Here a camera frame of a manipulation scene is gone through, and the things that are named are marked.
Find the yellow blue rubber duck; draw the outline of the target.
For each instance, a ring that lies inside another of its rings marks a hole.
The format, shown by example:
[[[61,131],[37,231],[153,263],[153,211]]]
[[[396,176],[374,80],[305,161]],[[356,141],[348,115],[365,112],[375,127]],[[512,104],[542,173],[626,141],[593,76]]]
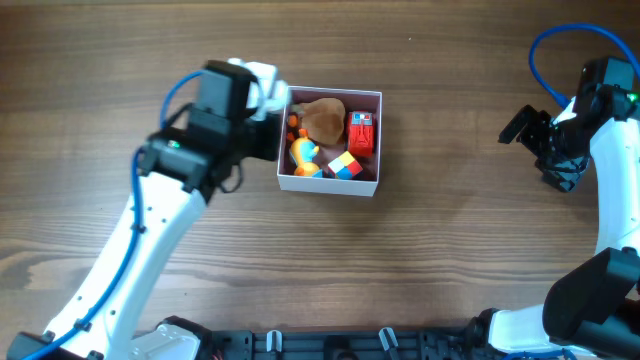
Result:
[[[319,153],[319,147],[309,138],[306,129],[299,129],[298,135],[293,132],[287,133],[287,140],[290,142],[289,157],[295,169],[295,176],[322,177],[321,168],[314,162],[314,158]]]

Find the brown plush toy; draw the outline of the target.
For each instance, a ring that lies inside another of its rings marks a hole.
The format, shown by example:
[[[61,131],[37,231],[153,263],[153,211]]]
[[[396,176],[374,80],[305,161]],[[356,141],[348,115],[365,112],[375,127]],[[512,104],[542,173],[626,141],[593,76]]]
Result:
[[[295,130],[305,129],[315,142],[337,145],[343,142],[346,109],[337,98],[320,98],[309,103],[294,104],[287,125]]]

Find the colourful puzzle cube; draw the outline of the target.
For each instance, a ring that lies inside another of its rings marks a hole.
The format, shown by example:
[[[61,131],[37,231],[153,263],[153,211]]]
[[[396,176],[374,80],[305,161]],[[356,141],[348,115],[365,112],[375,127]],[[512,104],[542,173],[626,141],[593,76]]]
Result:
[[[363,168],[349,151],[345,151],[328,164],[328,170],[335,179],[353,180],[363,171]]]

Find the red toy car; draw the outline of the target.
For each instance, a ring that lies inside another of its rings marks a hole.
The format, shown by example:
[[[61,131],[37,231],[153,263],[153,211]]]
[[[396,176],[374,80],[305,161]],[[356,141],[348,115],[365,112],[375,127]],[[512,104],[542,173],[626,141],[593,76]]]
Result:
[[[347,115],[347,150],[355,156],[369,158],[374,152],[374,114],[353,111]]]

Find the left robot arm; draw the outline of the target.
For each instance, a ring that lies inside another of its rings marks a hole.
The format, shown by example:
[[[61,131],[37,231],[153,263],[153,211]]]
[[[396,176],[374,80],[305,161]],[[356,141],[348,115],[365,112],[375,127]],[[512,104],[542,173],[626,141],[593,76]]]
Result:
[[[247,158],[274,161],[287,83],[274,65],[210,60],[191,74],[195,98],[163,104],[159,128],[134,152],[131,194],[114,231],[73,298],[40,335],[21,332],[11,359],[214,359],[212,332],[169,317],[136,328],[177,244]]]

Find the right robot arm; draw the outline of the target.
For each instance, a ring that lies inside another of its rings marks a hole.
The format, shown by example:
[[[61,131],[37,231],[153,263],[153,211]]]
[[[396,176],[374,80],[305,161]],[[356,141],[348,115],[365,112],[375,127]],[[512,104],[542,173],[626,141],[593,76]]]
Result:
[[[550,288],[541,305],[487,310],[464,336],[467,351],[504,359],[639,356],[639,96],[630,61],[587,62],[575,97],[557,116],[523,107],[499,135],[536,157],[546,182],[571,191],[596,169],[598,236],[592,258]]]

